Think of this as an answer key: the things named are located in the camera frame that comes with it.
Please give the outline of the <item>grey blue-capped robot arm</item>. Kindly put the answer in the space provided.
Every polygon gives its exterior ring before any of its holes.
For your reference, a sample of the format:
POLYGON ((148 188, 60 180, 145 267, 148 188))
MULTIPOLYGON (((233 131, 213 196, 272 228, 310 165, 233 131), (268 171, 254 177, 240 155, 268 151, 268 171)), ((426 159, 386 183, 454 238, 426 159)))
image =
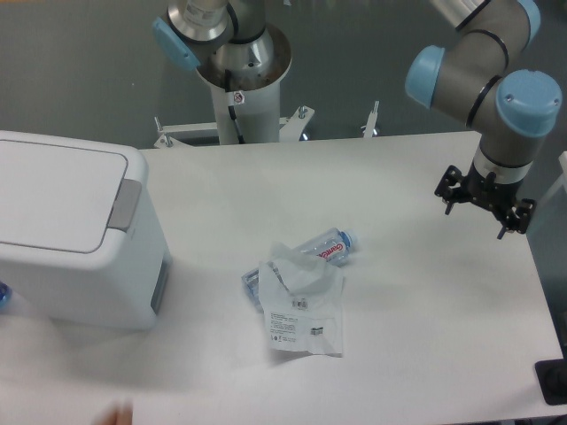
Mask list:
MULTIPOLYGON (((406 93, 480 134, 470 170, 450 166, 435 193, 447 207, 476 205, 503 232, 522 234, 536 204, 517 191, 562 104, 553 78, 509 68, 537 34, 539 8, 532 1, 438 1, 435 7, 461 39, 451 50, 424 48, 408 70, 406 93)), ((267 22, 262 1, 173 1, 152 31, 171 62, 208 85, 221 143, 300 137, 301 119, 280 121, 291 47, 267 22)))

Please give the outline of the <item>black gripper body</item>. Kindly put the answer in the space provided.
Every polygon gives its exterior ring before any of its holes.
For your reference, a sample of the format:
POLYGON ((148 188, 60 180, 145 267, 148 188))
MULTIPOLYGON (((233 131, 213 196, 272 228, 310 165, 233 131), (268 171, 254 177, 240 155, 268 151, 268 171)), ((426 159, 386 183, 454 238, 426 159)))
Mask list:
POLYGON ((471 164, 468 174, 463 178, 462 189, 474 205, 498 217, 506 217, 517 203, 516 195, 522 182, 497 183, 492 177, 482 176, 471 164))

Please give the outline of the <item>blurred human hand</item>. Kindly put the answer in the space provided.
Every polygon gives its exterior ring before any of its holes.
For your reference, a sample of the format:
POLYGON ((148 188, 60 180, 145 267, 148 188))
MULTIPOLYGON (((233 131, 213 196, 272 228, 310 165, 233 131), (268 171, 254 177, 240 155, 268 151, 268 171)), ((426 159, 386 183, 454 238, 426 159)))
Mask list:
POLYGON ((132 425, 134 416, 133 404, 126 401, 121 404, 113 404, 106 411, 97 416, 95 425, 132 425))

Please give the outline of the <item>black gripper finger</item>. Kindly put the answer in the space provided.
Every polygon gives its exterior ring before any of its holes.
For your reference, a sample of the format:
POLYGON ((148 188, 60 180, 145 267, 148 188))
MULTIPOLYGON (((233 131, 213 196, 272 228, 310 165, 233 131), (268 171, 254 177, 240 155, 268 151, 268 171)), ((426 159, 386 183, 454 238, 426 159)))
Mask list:
POLYGON ((506 233, 524 235, 531 224, 536 208, 537 202, 529 198, 524 198, 508 208, 498 207, 496 218, 501 224, 501 230, 497 239, 501 240, 506 233))
POLYGON ((464 177, 456 166, 449 166, 441 177, 434 195, 446 205, 445 215, 449 215, 453 207, 466 202, 466 190, 462 187, 464 177))

